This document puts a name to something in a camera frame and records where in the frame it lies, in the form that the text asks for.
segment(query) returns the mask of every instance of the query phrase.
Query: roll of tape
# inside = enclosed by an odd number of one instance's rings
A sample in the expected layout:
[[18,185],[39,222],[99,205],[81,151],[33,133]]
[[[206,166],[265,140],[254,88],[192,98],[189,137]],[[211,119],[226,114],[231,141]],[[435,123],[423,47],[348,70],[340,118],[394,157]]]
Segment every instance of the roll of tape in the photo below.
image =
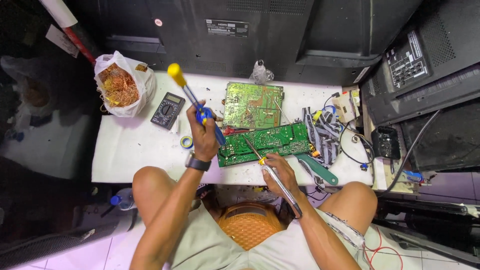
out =
[[185,149],[190,149],[193,147],[193,138],[190,136],[183,136],[180,139],[180,145]]

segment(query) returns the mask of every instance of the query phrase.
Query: white workbench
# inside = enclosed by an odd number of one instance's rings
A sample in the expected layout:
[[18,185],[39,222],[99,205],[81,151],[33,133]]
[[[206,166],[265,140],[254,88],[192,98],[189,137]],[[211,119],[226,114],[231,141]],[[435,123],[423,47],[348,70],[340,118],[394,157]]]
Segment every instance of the white workbench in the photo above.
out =
[[[177,135],[169,134],[168,130],[151,123],[150,119],[166,92],[181,97],[185,96],[166,72],[155,72],[155,75],[157,79],[155,96],[138,116],[133,118],[121,118],[113,115],[102,117],[92,165],[92,182],[131,183],[135,172],[144,166],[160,167],[166,170],[173,179],[179,179],[185,171],[184,164],[189,150],[180,146],[180,138],[191,135],[185,114],[191,104],[186,98],[186,103],[179,115],[180,131]],[[222,116],[224,111],[221,100],[225,98],[227,83],[248,83],[246,79],[197,74],[185,74],[185,79],[197,98],[205,99],[206,106],[212,108],[219,116]],[[276,81],[270,84],[283,86],[285,99],[282,103],[282,110],[290,121],[301,118],[301,109],[304,107],[310,106],[312,112],[321,109],[329,96],[341,91],[340,86]],[[281,123],[287,124],[283,116]],[[345,133],[342,139],[343,148],[353,158],[367,161],[361,143],[354,144],[351,140],[353,133],[346,132],[348,133]],[[286,159],[295,170],[299,185],[314,185],[310,176],[298,164],[294,156],[288,156]],[[338,177],[339,185],[351,181],[372,184],[370,170],[363,172],[359,164],[344,154],[337,157],[330,171]],[[265,185],[260,165],[257,162],[219,168],[216,157],[212,160],[210,170],[204,174],[202,183]]]

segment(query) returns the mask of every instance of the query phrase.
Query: orange stool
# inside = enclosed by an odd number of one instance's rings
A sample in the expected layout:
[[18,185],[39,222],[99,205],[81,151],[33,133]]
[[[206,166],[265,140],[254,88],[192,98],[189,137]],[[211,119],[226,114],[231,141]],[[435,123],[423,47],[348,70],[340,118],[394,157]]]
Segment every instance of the orange stool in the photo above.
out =
[[[228,217],[236,210],[239,212]],[[283,230],[273,205],[242,202],[231,206],[218,220],[220,228],[243,249],[250,250],[273,234]]]

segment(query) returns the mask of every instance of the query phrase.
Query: black watch strap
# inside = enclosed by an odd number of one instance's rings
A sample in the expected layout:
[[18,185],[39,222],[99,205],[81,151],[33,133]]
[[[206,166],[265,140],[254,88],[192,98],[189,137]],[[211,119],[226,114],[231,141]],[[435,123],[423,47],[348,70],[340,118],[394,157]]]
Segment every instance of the black watch strap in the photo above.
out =
[[196,159],[195,156],[193,156],[188,162],[187,168],[194,168],[196,170],[206,172],[210,168],[210,164],[212,164],[212,161],[209,161],[209,162],[201,161]]

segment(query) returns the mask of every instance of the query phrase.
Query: green circuit board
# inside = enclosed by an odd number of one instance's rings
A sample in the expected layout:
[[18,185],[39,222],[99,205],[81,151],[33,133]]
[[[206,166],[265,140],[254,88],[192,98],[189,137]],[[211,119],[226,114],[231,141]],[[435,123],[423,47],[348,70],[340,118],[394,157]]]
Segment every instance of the green circuit board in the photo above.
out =
[[227,85],[223,125],[265,129],[280,125],[283,87],[233,83]]
[[258,160],[242,135],[248,138],[262,156],[275,152],[286,156],[310,150],[307,127],[303,122],[249,131],[225,136],[227,143],[218,149],[219,167]]

